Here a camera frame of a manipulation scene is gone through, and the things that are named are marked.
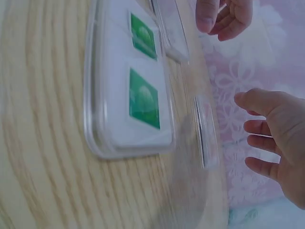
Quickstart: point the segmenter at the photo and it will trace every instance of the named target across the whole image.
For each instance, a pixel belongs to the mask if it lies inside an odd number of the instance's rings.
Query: green square sticker
[[[134,14],[131,14],[131,30],[134,48],[156,60],[153,31]]]
[[[130,69],[129,115],[160,130],[158,91]]]

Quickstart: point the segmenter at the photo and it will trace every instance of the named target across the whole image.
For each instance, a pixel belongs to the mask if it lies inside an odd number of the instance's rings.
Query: wood grain
[[[219,168],[202,169],[193,112],[196,94],[212,101],[209,78],[188,3],[177,4],[191,54],[190,64],[168,60],[177,149],[122,161],[97,159],[83,136],[90,0],[7,4],[0,33],[0,228],[226,228],[222,157]]]

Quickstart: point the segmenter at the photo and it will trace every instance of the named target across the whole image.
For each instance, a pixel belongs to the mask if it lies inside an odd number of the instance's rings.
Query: clear plastic container
[[[161,26],[167,55],[178,62],[188,62],[189,50],[176,0],[150,0],[150,3]]]
[[[84,68],[84,131],[105,159],[172,151],[172,91],[154,15],[136,0],[92,0]]]
[[[198,142],[202,151],[203,167],[210,169],[219,165],[219,152],[212,107],[205,95],[195,98],[198,122]]]

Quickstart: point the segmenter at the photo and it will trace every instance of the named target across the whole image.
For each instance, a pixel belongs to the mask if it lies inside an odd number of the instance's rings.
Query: hand
[[[281,156],[279,164],[247,158],[254,172],[277,181],[285,196],[305,209],[305,100],[283,92],[252,89],[235,96],[238,106],[266,120],[244,124],[248,144]]]
[[[225,41],[236,37],[251,24],[252,13],[252,0],[197,0],[196,23],[201,32],[218,34],[218,39]]]

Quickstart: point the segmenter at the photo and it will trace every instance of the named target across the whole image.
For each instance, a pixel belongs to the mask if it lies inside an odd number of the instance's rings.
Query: pink fabric
[[[194,10],[196,0],[189,1]],[[245,166],[247,156],[272,162],[279,158],[247,145],[243,123],[258,117],[239,109],[233,97],[260,87],[305,98],[304,12],[304,0],[254,0],[253,22],[237,38],[219,42],[216,36],[200,33],[224,143],[231,207],[283,196],[277,183]]]

